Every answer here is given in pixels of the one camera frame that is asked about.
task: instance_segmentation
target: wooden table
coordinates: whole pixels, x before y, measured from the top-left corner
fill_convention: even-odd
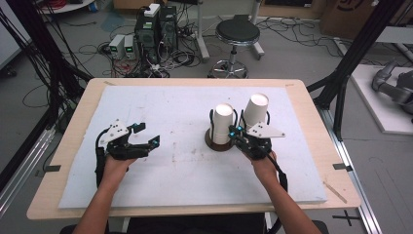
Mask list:
[[[322,204],[300,204],[302,209],[356,208],[360,205],[357,191],[346,170],[335,170],[334,164],[342,163],[328,132],[321,121],[304,84],[299,80],[279,79],[93,79],[72,117],[51,165],[61,165],[60,171],[46,173],[28,209],[30,219],[71,218],[82,216],[85,209],[59,209],[58,203],[65,188],[73,159],[82,143],[86,129],[94,115],[101,94],[106,86],[239,86],[285,88],[297,119],[306,138],[314,162],[327,194]],[[143,215],[200,215],[257,213],[273,210],[271,204],[234,206],[190,206],[156,208],[116,208],[111,216]]]

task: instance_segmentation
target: white paper cup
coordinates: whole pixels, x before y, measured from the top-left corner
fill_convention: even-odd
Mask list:
[[[244,119],[246,122],[246,129],[254,126],[258,122],[265,122],[268,108],[268,98],[263,94],[254,94],[249,99],[248,105],[244,111]]]
[[[217,144],[225,144],[230,141],[228,137],[229,129],[228,127],[233,124],[233,107],[228,103],[221,103],[215,107],[212,116],[213,122],[213,135],[212,135],[212,125],[209,129],[209,137],[212,142]]]

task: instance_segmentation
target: human hand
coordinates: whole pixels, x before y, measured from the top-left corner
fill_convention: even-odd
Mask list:
[[[134,161],[136,161],[136,159],[116,160],[111,155],[107,155],[99,189],[105,189],[107,192],[115,193],[127,172],[128,166]]]
[[[273,160],[277,160],[277,154],[274,151],[271,151],[270,157]],[[255,175],[258,177],[261,183],[265,185],[265,183],[269,180],[278,181],[276,167],[274,167],[274,164],[271,162],[271,160],[268,157],[265,157],[259,160],[252,160],[249,157],[247,158],[251,161],[252,167],[254,168]]]

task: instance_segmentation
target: cup base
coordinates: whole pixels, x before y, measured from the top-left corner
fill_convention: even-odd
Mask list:
[[[231,140],[228,141],[228,143],[225,143],[225,144],[217,144],[217,143],[214,143],[214,142],[212,141],[212,139],[210,138],[210,136],[209,136],[209,131],[210,131],[210,129],[208,129],[208,130],[206,131],[205,141],[206,141],[206,145],[207,145],[210,149],[215,150],[215,151],[218,151],[218,152],[223,152],[223,151],[227,151],[227,150],[229,150],[229,149],[232,148],[233,144],[232,144],[232,141],[231,141]]]

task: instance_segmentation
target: black strap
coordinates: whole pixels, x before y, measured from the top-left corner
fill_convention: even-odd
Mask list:
[[[286,174],[282,171],[282,169],[280,168],[280,165],[277,163],[277,161],[275,159],[273,159],[269,154],[267,155],[267,158],[270,159],[270,161],[273,163],[274,167],[276,167],[277,172],[279,172],[280,185],[285,190],[285,192],[288,192],[288,180],[286,178]],[[273,227],[268,230],[267,234],[275,234],[281,228],[282,228],[282,222],[280,221],[280,218],[278,217],[276,222],[274,223]]]

